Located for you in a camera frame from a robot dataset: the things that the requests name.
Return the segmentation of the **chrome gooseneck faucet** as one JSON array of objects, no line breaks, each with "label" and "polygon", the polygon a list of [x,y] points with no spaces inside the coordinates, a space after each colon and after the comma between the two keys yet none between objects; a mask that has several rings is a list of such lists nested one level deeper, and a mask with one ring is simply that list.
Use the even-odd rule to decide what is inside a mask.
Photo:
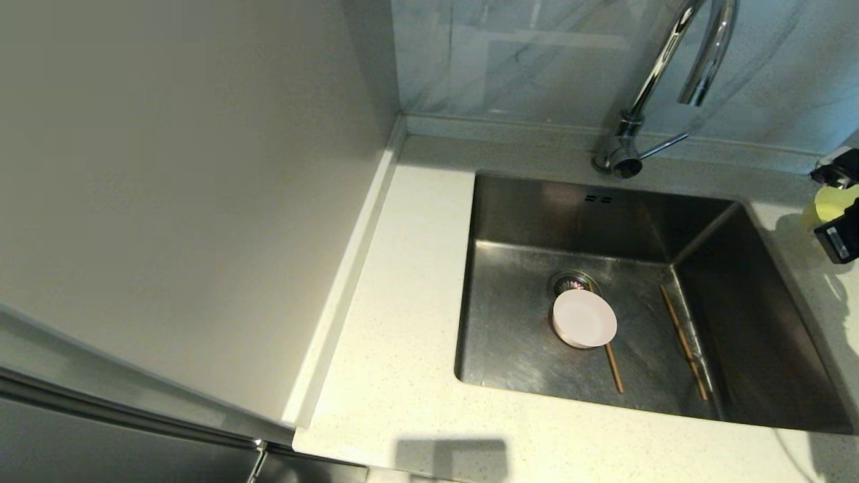
[{"label": "chrome gooseneck faucet", "polygon": [[617,178],[635,177],[641,172],[644,159],[688,138],[689,134],[683,132],[646,151],[636,147],[636,137],[646,120],[645,109],[648,101],[656,92],[660,80],[663,79],[699,10],[706,3],[711,4],[711,12],[709,12],[705,35],[677,98],[680,104],[696,107],[701,106],[705,101],[726,58],[736,27],[740,0],[681,1],[644,79],[631,101],[620,110],[617,127],[601,140],[598,150],[590,159],[590,165],[598,173]]}]

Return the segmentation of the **chrome door trim strip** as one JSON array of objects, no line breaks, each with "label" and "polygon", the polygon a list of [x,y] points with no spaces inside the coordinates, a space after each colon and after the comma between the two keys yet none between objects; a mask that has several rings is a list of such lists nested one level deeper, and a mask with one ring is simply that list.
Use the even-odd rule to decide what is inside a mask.
[{"label": "chrome door trim strip", "polygon": [[0,368],[0,398],[9,398],[17,403],[59,412],[62,415],[122,426],[130,430],[153,432],[160,436],[252,451],[266,447],[264,441],[258,438],[135,409],[10,369]]}]

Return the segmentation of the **grey tall cabinet door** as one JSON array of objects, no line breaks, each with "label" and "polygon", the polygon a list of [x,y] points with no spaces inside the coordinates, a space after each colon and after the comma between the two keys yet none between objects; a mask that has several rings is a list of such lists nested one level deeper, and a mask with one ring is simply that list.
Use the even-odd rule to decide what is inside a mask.
[{"label": "grey tall cabinet door", "polygon": [[[0,368],[267,443],[289,446],[295,434],[75,342],[3,303]],[[0,483],[246,483],[257,455],[0,398]]]}]

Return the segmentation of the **grey base cabinet front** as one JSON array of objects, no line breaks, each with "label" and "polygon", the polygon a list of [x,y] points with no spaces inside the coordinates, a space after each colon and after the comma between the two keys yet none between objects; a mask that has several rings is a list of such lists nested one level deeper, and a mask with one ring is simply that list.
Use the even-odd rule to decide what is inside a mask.
[{"label": "grey base cabinet front", "polygon": [[254,483],[366,483],[369,468],[270,447]]}]

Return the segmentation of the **yellow plastic bowl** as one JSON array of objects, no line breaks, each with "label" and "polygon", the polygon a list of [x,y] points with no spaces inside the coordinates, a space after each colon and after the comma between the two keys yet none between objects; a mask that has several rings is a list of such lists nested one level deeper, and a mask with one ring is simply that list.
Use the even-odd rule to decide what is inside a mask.
[{"label": "yellow plastic bowl", "polygon": [[801,224],[807,231],[813,231],[822,224],[843,216],[844,211],[859,198],[859,184],[849,189],[835,189],[823,186],[806,204],[801,214]]}]

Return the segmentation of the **beige tall cabinet side panel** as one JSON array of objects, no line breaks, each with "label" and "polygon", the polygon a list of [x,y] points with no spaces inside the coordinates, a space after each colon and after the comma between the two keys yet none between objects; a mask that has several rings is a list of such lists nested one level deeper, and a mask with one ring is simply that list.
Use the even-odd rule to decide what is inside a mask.
[{"label": "beige tall cabinet side panel", "polygon": [[398,88],[392,0],[0,0],[0,308],[308,426]]}]

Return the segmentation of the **pink plastic bowl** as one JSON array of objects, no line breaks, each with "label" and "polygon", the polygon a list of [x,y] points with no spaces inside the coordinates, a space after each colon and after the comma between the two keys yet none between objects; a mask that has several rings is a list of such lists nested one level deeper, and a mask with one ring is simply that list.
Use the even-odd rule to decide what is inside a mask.
[{"label": "pink plastic bowl", "polygon": [[559,294],[550,311],[556,335],[567,345],[590,349],[610,343],[617,335],[617,316],[610,304],[587,290]]}]

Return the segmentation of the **round metal drain strainer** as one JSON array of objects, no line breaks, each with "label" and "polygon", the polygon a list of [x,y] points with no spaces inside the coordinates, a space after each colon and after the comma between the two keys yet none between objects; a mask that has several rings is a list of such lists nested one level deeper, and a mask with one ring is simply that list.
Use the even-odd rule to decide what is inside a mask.
[{"label": "round metal drain strainer", "polygon": [[547,282],[547,294],[552,299],[570,290],[585,290],[598,296],[602,296],[601,287],[597,281],[585,272],[576,270],[557,271],[550,275]]}]

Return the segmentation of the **stainless steel sink basin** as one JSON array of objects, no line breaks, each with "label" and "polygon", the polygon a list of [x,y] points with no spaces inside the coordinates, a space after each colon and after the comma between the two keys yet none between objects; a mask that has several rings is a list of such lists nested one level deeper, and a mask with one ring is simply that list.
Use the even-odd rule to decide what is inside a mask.
[{"label": "stainless steel sink basin", "polygon": [[[593,277],[617,316],[605,345],[550,323],[550,275]],[[699,396],[660,293],[677,311]],[[857,435],[809,318],[736,201],[480,174],[455,376],[481,387],[736,424]]]}]

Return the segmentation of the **wooden chopstick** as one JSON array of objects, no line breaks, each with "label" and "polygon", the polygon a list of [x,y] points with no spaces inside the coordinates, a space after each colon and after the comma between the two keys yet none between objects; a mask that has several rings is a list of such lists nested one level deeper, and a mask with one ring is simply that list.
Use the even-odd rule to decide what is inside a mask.
[{"label": "wooden chopstick", "polygon": [[625,385],[623,385],[623,379],[621,376],[621,372],[619,371],[619,364],[617,363],[617,358],[613,349],[613,345],[611,343],[607,343],[605,345],[605,354],[607,354],[607,359],[609,362],[609,367],[611,369],[611,376],[613,377],[614,385],[619,394],[625,394]]},{"label": "wooden chopstick", "polygon": [[695,384],[697,387],[697,392],[699,392],[699,396],[702,398],[702,400],[709,401],[709,395],[708,395],[708,391],[705,387],[705,381],[703,381],[703,377],[701,376],[701,373],[699,371],[699,367],[697,367],[697,362],[696,362],[696,359],[693,355],[693,352],[691,351],[689,342],[687,341],[687,338],[685,337],[685,333],[683,331],[683,328],[681,327],[681,324],[679,323],[678,314],[674,308],[674,305],[672,304],[672,301],[671,301],[670,296],[668,294],[668,290],[666,289],[665,285],[663,285],[663,284],[660,285],[660,293],[662,293],[662,298],[664,300],[666,308],[668,309],[672,324],[674,325],[674,330],[678,335],[679,343],[681,344],[683,354],[685,356],[685,360],[687,361],[687,363],[690,367],[691,374],[693,374],[693,378],[695,380]]}]

